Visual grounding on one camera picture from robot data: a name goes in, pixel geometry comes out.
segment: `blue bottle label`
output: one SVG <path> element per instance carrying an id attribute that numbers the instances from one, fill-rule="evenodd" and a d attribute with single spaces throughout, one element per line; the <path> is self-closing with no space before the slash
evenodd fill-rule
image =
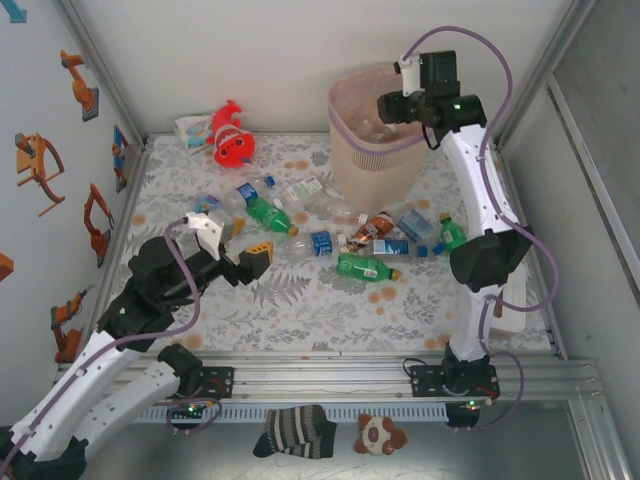
<path id="1" fill-rule="evenodd" d="M 409 255 L 407 240 L 374 240 L 374 255 Z"/>
<path id="2" fill-rule="evenodd" d="M 411 210 L 398 222 L 398 228 L 412 242 L 421 243 L 429 238 L 433 225 L 415 210 Z"/>
<path id="3" fill-rule="evenodd" d="M 244 185 L 240 185 L 237 190 L 240 192 L 240 195 L 244 197 L 244 201 L 247 202 L 247 206 L 251 200 L 258 198 L 258 192 L 256 192 L 256 189 L 253 188 L 249 182 Z"/>
<path id="4" fill-rule="evenodd" d="M 313 242 L 313 249 L 316 252 L 316 257 L 331 255 L 331 252 L 333 252 L 333 245 L 331 244 L 331 235 L 329 235 L 329 232 L 314 232 L 311 234 L 311 241 Z"/>

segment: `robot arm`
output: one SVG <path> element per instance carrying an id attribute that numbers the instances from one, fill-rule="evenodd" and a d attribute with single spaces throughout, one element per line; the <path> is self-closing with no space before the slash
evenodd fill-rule
<path id="1" fill-rule="evenodd" d="M 219 243 L 227 239 L 228 229 L 216 215 L 187 217 L 185 222 L 197 230 L 201 250 L 185 263 L 200 294 L 219 276 L 233 286 L 246 285 L 260 278 L 271 264 L 270 244 L 245 250 L 235 264 Z M 128 265 L 132 277 L 102 315 L 97 332 L 73 365 L 23 419 L 0 429 L 0 459 L 8 460 L 17 479 L 44 478 L 38 475 L 80 478 L 86 458 L 145 408 L 176 392 L 191 395 L 199 387 L 202 362 L 184 347 L 172 345 L 138 380 L 100 402 L 113 381 L 154 339 L 108 349 L 85 366 L 87 360 L 114 340 L 165 331 L 173 323 L 172 311 L 190 303 L 191 291 L 163 237 L 145 242 Z M 48 411 L 39 418 L 45 409 Z"/>
<path id="2" fill-rule="evenodd" d="M 452 163 L 467 208 L 469 240 L 451 252 L 453 276 L 460 284 L 457 325 L 443 360 L 444 385 L 454 394 L 464 394 L 478 378 L 487 375 L 488 356 L 479 331 L 482 309 L 497 296 L 518 266 L 531 242 L 513 230 L 504 219 L 517 222 L 504 194 L 489 148 L 480 152 L 487 123 L 480 99 L 460 96 L 456 54 L 453 51 L 401 58 L 394 65 L 402 74 L 403 90 L 378 99 L 384 123 L 419 121 L 433 130 L 435 146 Z M 481 163 L 502 212 L 490 200 Z M 485 321 L 483 338 L 490 321 Z"/>

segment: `floral mat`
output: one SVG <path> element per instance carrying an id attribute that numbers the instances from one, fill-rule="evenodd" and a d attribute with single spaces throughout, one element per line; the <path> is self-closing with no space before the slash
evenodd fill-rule
<path id="1" fill-rule="evenodd" d="M 258 135 L 255 162 L 241 170 L 223 169 L 207 151 L 189 155 L 173 136 L 159 136 L 153 142 L 112 298 L 130 275 L 131 256 L 146 240 L 161 235 L 168 223 L 193 210 L 198 194 L 220 194 L 253 174 L 270 173 L 278 184 L 311 174 L 323 180 L 330 177 L 326 134 Z M 455 174 L 440 151 L 429 153 L 406 200 L 432 222 L 446 211 L 466 226 Z M 312 205 L 304 208 L 289 212 L 301 235 L 322 229 L 350 234 L 357 229 L 357 225 L 345 225 L 344 218 L 318 216 Z M 192 231 L 178 229 L 174 237 L 183 255 L 196 251 Z M 235 255 L 250 245 L 279 238 L 247 219 L 228 251 Z M 444 347 L 453 329 L 456 283 L 446 256 L 388 262 L 402 271 L 401 280 L 377 284 L 338 276 L 335 255 L 291 263 L 278 257 L 276 245 L 274 257 L 263 277 L 248 286 L 234 288 L 222 278 L 213 282 L 202 296 L 195 327 L 180 338 L 158 340 L 153 348 L 178 341 L 193 350 L 216 351 L 434 350 Z M 532 283 L 529 278 L 529 304 L 538 298 Z M 174 314 L 176 324 L 188 322 L 191 313 L 190 307 L 180 309 Z M 492 334 L 490 341 L 494 347 L 550 350 L 540 313 L 527 314 L 521 333 L 512 338 Z"/>

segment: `white plastic bracket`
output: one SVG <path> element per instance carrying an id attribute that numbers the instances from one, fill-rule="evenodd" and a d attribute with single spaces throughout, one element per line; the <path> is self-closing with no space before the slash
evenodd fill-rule
<path id="1" fill-rule="evenodd" d="M 398 60 L 402 74 L 402 94 L 408 97 L 420 88 L 420 55 L 411 55 L 406 60 Z"/>
<path id="2" fill-rule="evenodd" d="M 214 260 L 220 260 L 218 246 L 222 240 L 222 225 L 218 225 L 204 213 L 189 212 L 186 214 L 189 228 L 197 230 L 196 235 L 200 246 L 205 249 Z"/>

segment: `striped sock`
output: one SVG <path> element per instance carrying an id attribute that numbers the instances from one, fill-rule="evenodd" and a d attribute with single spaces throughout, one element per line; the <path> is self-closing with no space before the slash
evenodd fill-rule
<path id="1" fill-rule="evenodd" d="M 323 434 L 327 437 L 324 442 L 321 441 Z M 335 424 L 327 420 L 320 405 L 269 410 L 253 454 L 264 458 L 283 452 L 306 458 L 326 458 L 327 450 L 333 454 L 334 434 Z"/>

